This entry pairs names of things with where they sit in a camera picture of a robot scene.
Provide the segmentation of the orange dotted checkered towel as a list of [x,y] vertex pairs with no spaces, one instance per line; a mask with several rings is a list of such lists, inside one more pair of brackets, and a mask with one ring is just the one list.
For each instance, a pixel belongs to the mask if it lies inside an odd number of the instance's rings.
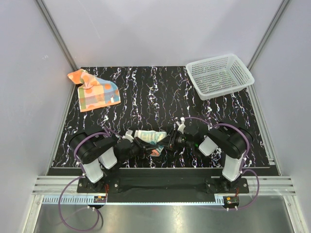
[[81,112],[121,103],[119,89],[111,81],[100,79],[84,69],[69,73],[68,78],[79,85],[77,92]]

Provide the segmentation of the rabbit print towel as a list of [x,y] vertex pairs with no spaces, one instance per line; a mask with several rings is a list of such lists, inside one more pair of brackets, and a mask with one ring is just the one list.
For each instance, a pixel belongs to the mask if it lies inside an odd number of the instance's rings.
[[[167,136],[167,133],[164,131],[156,132],[156,131],[143,131],[143,130],[136,130],[134,133],[135,137],[138,137],[139,139],[143,140],[146,143],[150,144],[157,144],[162,139],[164,139]],[[156,149],[153,149],[150,153],[150,156],[152,157],[159,157],[161,155],[161,152],[163,151],[163,146],[158,146]]]

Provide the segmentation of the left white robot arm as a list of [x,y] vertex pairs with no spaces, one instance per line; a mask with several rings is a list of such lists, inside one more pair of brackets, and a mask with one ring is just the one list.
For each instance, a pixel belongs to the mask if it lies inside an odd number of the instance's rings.
[[132,131],[128,131],[120,139],[99,131],[90,135],[85,132],[76,134],[69,141],[69,147],[83,173],[83,177],[79,179],[78,192],[85,190],[99,193],[108,189],[108,177],[125,161],[133,157],[144,159],[158,145],[133,137]]

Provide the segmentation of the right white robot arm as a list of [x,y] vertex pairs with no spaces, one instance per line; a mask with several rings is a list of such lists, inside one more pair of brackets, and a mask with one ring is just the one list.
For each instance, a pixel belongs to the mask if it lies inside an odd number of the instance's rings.
[[242,178],[242,168],[251,144],[252,133],[242,127],[220,122],[206,133],[197,127],[176,123],[176,129],[158,142],[168,150],[189,148],[199,158],[208,157],[220,149],[225,153],[225,163],[219,178],[205,180],[207,193],[218,194],[236,191]]

